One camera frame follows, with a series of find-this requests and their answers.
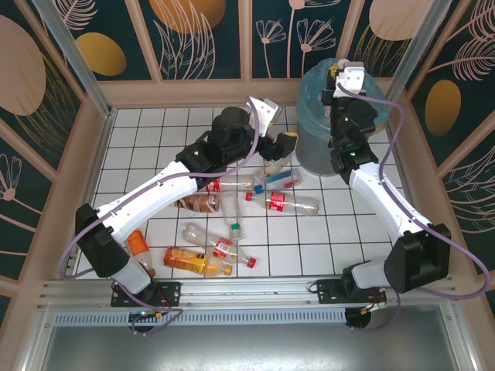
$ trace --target yellow circle pattern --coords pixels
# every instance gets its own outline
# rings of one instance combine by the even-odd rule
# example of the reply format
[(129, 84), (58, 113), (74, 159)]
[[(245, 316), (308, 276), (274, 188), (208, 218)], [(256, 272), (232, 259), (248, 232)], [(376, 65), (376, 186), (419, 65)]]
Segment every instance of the yellow circle pattern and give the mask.
[(425, 119), (429, 132), (441, 137), (449, 132), (459, 116), (461, 92), (450, 80), (440, 80), (426, 98)]
[(165, 26), (180, 33), (202, 32), (200, 24), (193, 30), (195, 20), (189, 2), (199, 17), (205, 16), (211, 29), (224, 17), (225, 0), (149, 0), (153, 12)]
[(104, 76), (124, 72), (127, 60), (121, 47), (111, 38), (98, 32), (79, 36), (77, 46), (92, 71)]

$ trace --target trash bin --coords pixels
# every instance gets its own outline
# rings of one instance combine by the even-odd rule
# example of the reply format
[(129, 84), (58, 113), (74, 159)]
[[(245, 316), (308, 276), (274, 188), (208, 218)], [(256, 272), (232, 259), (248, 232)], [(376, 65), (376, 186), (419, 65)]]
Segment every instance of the trash bin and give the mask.
[[(295, 155), (303, 168), (317, 175), (334, 175), (330, 163), (330, 119), (325, 117), (321, 93), (326, 85), (328, 69), (336, 63), (335, 58), (322, 60), (302, 77), (297, 99), (298, 143)], [(366, 73), (364, 89), (367, 96), (384, 98), (384, 94), (373, 77)], [(375, 125), (387, 118), (385, 104), (371, 104), (378, 116)]]

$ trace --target orange bottle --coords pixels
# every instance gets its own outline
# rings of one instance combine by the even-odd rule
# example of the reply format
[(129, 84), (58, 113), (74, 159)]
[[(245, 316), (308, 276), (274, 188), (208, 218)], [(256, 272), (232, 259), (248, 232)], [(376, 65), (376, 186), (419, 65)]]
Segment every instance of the orange bottle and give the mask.
[(152, 253), (149, 252), (148, 244), (145, 237), (140, 230), (135, 230), (128, 237), (127, 242), (131, 249), (132, 256), (134, 256), (151, 274), (152, 277), (156, 275), (156, 271), (153, 268)]
[(167, 267), (184, 269), (201, 274), (204, 277), (216, 277), (222, 274), (230, 276), (232, 266), (225, 264), (218, 257), (206, 254), (198, 254), (188, 249), (169, 247), (163, 257), (163, 263)]

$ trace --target plastic bottle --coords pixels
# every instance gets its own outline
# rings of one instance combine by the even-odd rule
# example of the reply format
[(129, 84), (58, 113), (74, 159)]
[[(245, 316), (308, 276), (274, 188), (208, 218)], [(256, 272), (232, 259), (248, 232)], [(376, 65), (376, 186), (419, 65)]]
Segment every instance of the plastic bottle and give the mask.
[(224, 191), (254, 191), (254, 186), (259, 180), (254, 175), (225, 175), (219, 179), (213, 180), (207, 185), (208, 192)]
[(156, 271), (153, 268), (152, 253), (149, 252), (148, 244), (142, 232), (135, 230), (128, 237), (127, 242), (129, 243), (132, 256), (146, 268), (152, 277), (156, 276)]
[(262, 195), (255, 195), (252, 192), (246, 193), (247, 201), (256, 201), (269, 210), (282, 211), (283, 213), (294, 213), (303, 215), (317, 215), (319, 201), (312, 197), (293, 197), (283, 192), (266, 192)]
[(263, 185), (255, 185), (254, 191), (256, 193), (261, 193), (265, 189), (268, 191), (289, 189), (301, 182), (301, 172), (297, 168), (292, 168), (276, 175), (268, 175), (263, 181), (265, 187)]
[(225, 264), (218, 257), (195, 253), (179, 247), (169, 247), (163, 257), (163, 263), (167, 267), (191, 271), (204, 277), (232, 274), (232, 266)]
[(191, 195), (178, 199), (173, 205), (197, 213), (215, 213), (220, 208), (220, 200), (217, 195)]
[(236, 192), (223, 192), (220, 194), (220, 203), (225, 223), (229, 226), (230, 240), (240, 241), (244, 238), (241, 229), (241, 209)]
[(195, 223), (186, 224), (183, 239), (193, 245), (206, 247), (208, 254), (219, 257), (226, 263), (236, 264), (237, 255), (239, 255), (239, 263), (243, 263), (249, 268), (253, 268), (256, 264), (256, 259), (246, 256), (244, 251), (240, 247), (236, 248), (232, 241), (215, 233), (207, 233)]

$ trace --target empty plastic bottle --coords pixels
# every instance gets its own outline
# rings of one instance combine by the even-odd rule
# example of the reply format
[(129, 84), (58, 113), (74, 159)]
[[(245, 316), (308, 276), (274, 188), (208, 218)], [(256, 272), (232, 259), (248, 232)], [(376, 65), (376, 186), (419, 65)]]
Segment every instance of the empty plastic bottle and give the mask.
[(254, 175), (225, 175), (207, 184), (208, 192), (224, 191), (254, 191), (254, 186), (259, 184), (259, 179)]
[(206, 232), (203, 228), (195, 223), (187, 223), (183, 231), (183, 239), (193, 245), (206, 247), (207, 253), (219, 257), (228, 264), (237, 263), (237, 255), (239, 255), (239, 263), (243, 263), (249, 268), (253, 268), (256, 264), (256, 259), (248, 257), (240, 247), (215, 233)]
[(255, 201), (269, 210), (281, 211), (283, 213), (295, 213), (302, 215), (317, 215), (319, 201), (312, 197), (292, 196), (283, 192), (266, 192), (255, 195), (246, 193), (247, 201)]
[(268, 191), (278, 191), (293, 188), (302, 182), (302, 177), (301, 172), (297, 168), (292, 168), (275, 175), (268, 175), (263, 180), (261, 183), (264, 183), (265, 186), (261, 184), (254, 186), (256, 193), (261, 193), (265, 189)]
[(220, 194), (220, 204), (225, 223), (229, 226), (230, 240), (240, 241), (244, 238), (241, 228), (241, 209), (237, 200), (236, 192), (222, 192)]

